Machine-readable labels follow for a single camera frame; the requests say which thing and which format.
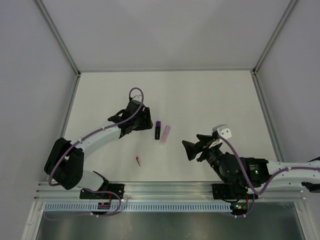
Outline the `black purple highlighter pen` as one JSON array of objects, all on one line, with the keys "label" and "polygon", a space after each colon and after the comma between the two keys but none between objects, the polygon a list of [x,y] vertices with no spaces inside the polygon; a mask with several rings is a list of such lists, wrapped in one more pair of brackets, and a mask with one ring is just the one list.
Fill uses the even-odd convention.
[{"label": "black purple highlighter pen", "polygon": [[154,135],[154,139],[155,140],[159,140],[161,136],[161,127],[160,126],[156,126],[155,127],[155,135]]}]

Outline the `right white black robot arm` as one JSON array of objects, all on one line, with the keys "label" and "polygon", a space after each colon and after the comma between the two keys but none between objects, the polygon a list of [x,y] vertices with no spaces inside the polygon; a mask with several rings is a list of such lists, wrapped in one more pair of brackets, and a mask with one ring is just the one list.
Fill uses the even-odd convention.
[{"label": "right white black robot arm", "polygon": [[227,186],[228,194],[239,199],[248,191],[263,195],[268,188],[287,190],[306,188],[310,193],[320,191],[320,160],[308,162],[278,162],[264,158],[240,157],[229,142],[229,132],[214,131],[196,136],[198,142],[181,143],[189,161],[206,161]]}]

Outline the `pink marker pen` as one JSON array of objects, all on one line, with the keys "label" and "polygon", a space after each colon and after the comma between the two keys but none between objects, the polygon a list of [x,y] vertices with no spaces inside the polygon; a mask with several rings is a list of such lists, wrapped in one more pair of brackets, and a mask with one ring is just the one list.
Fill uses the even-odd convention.
[{"label": "pink marker pen", "polygon": [[170,133],[170,130],[171,130],[171,126],[170,125],[166,125],[165,129],[164,129],[164,132],[162,134],[162,137],[160,139],[160,146],[163,147],[166,144],[168,136],[169,136],[169,133]]}]

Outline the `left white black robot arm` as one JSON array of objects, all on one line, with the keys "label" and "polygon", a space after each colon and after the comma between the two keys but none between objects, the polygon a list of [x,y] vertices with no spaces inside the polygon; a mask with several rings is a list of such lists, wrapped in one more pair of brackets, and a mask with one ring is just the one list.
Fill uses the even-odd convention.
[{"label": "left white black robot arm", "polygon": [[109,181],[96,171],[85,170],[85,159],[133,131],[152,127],[150,108],[131,99],[125,109],[109,117],[99,129],[75,140],[57,139],[44,166],[49,185],[62,186],[65,190],[86,189],[97,199],[104,199],[109,193]]}]

